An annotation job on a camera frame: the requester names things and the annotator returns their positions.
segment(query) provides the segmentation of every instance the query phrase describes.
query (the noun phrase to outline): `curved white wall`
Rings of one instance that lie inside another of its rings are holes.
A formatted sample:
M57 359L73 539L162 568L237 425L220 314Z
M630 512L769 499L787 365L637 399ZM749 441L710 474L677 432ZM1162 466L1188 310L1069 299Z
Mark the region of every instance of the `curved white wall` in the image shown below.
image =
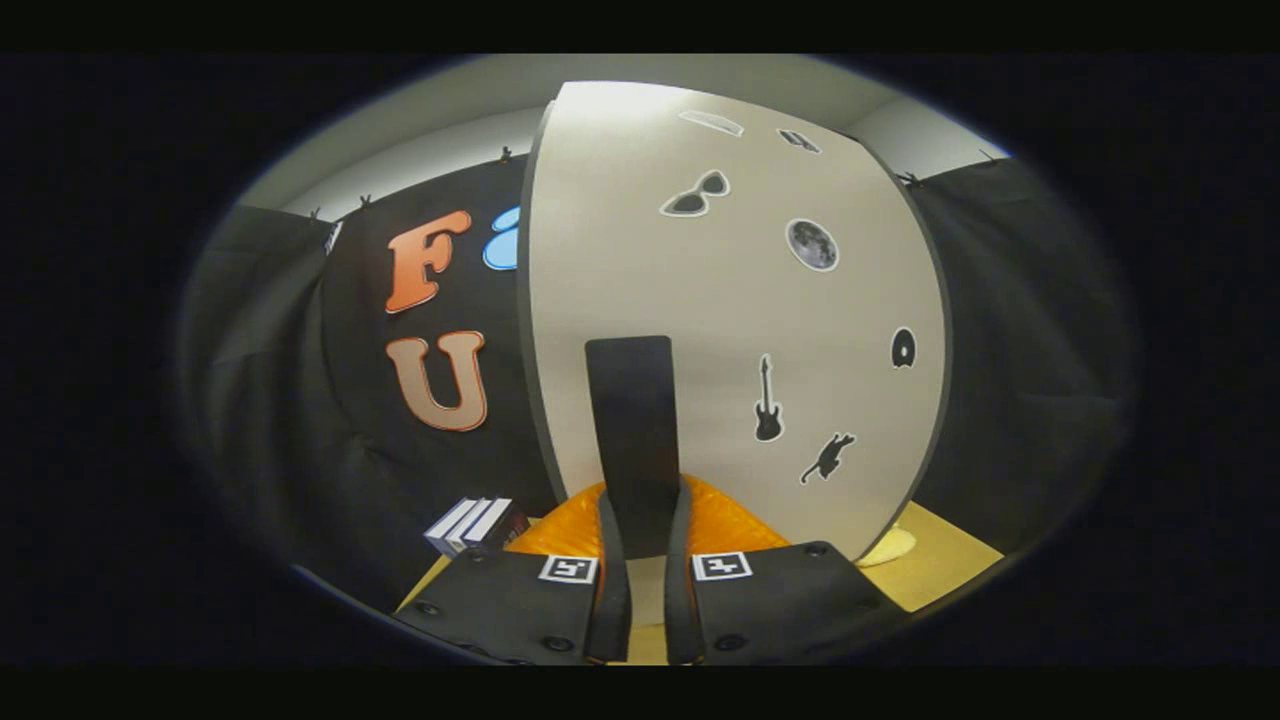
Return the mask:
M424 135L384 150L330 176L301 196L278 208L308 215L316 208L323 220L338 218L360 208L361 195L374 200L454 170L497 160L502 147L513 155L529 152L544 108L492 115Z
M956 168L1009 158L997 145L911 97L892 100L849 128L895 173L927 178Z
M361 195L374 200L431 178L470 168L502 155L529 152L544 108L490 115L431 132L378 152L338 172L278 208L307 215L316 208L323 220L337 220L360 206ZM864 115L846 132L870 147L896 173L925 178L1009 154L988 140L947 119L929 106L902 97Z

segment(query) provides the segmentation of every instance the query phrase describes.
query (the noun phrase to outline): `white panel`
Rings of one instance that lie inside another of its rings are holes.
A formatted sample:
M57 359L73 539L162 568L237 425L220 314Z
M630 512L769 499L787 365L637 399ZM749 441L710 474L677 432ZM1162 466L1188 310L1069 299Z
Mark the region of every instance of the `white panel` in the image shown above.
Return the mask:
M397 145L324 179L289 204L285 213L316 215L333 222L356 208L361 195L374 200L456 170L490 163L502 156L502 147L513 155L529 152L534 132L545 108L494 115L445 128Z
M1009 158L989 140L911 97L878 108L849 128L849 135L867 143L895 173L919 178L986 163L987 155Z
M567 83L535 161L518 272L566 491L603 479L584 343L664 334L681 470L792 543L826 539L850 559L869 550L932 450L947 368L943 291L896 181L861 145L812 123L635 83ZM709 170L723 173L727 195L708 197L699 217L660 211ZM797 218L835 238L835 266L817 272L792 252L786 228ZM915 338L910 368L891 361L902 327ZM755 436L764 354L783 409L772 442ZM837 433L856 442L827 479L801 484Z

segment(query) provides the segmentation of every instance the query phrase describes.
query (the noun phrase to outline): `black fabric backdrop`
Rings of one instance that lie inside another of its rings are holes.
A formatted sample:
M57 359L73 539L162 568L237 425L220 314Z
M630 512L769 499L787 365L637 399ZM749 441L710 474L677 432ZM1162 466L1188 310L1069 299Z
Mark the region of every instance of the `black fabric backdrop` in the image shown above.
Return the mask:
M520 360L515 272L484 265L492 222L520 201L525 158L431 179L333 225L236 206L197 263L179 374L188 434L216 502L239 529L379 610L399 603L438 552L421 534L465 495L556 506ZM406 229L472 215L440 291L389 315L392 252ZM385 346L419 337L435 398L457 402L436 338L477 331L489 405L471 432L419 421Z
M909 193L947 282L952 382L915 501L1004 553L1096 489L1137 402L1134 304L1071 204L1016 159Z
M325 360L338 402L371 452L412 468L403 491L425 514L422 530L463 496L511 497L527 514L556 507L534 433L516 319L516 272L493 270L481 256L497 233L498 215L520 204L527 156L434 178L361 209L343 223L324 273ZM436 295L388 314L393 254L387 243L424 223L465 210L471 228L453 234L443 273L428 270ZM435 400L458 402L442 334L475 331L488 402L484 423L467 432L442 430L413 416L399 388L387 343L420 338Z
M525 156L460 170L332 225L237 208L191 287L183 338L191 430L246 532L361 601L392 610L436 557L421 533L458 497L554 507L527 402L515 273L481 261L518 202ZM909 190L937 246L954 323L951 398L916 501L1005 553L1076 506L1128 432L1132 327L1089 229L1018 160ZM430 301L389 315L397 234L454 210L472 227ZM457 389L435 340L485 336L489 415L417 420L385 355L419 337L442 405Z

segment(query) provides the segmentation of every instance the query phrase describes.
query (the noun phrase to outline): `orange fabric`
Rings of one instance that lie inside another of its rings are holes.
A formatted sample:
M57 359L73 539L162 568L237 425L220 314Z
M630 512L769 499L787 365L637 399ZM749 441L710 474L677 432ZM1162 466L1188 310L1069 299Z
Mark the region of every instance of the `orange fabric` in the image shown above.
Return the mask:
M527 555L603 557L599 514L603 492L604 483L596 483L566 500L513 539L507 550Z
M754 552L791 544L710 483L692 475L685 479L692 496L685 555Z
M686 555L754 552L787 547L786 538L704 480L685 475L692 500ZM507 546L529 555L603 557L599 501L604 483L594 484L552 510Z

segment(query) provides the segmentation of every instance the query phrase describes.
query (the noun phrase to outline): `book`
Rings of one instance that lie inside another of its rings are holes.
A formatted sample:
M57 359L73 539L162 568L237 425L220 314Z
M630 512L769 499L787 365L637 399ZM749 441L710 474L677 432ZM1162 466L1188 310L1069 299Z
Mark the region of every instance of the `book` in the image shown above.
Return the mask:
M480 519L480 515L484 515L484 511L489 509L492 502L493 501L488 498L476 501L476 503L471 506L471 510L467 510L467 514L463 515L456 525L453 525L449 534L444 536L444 542L449 543L449 547L452 548L449 557L456 557L460 552L467 548L466 543L462 542L462 536L471 529L471 525Z
M476 502L477 500L474 497L463 497L448 512L442 515L429 530L422 533L422 537L426 538L426 542L431 543L431 547L440 551L440 555L452 557L453 546L451 546L444 537L449 534L449 530L458 524L458 520L461 520L463 515L475 507Z
M462 542L467 547L504 550L527 529L529 518L509 497L502 497L489 503L484 514L462 536Z

